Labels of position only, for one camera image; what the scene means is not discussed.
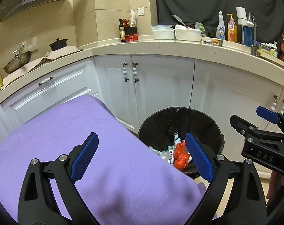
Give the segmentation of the right hand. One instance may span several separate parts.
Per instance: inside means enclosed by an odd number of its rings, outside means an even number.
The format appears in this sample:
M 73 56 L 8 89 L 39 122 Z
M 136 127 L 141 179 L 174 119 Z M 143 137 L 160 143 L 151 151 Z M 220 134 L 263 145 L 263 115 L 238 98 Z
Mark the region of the right hand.
M 266 195 L 266 200 L 268 200 L 267 206 L 269 205 L 269 200 L 273 199 L 281 186 L 284 187 L 284 176 L 272 171 L 268 186 L 268 193 Z

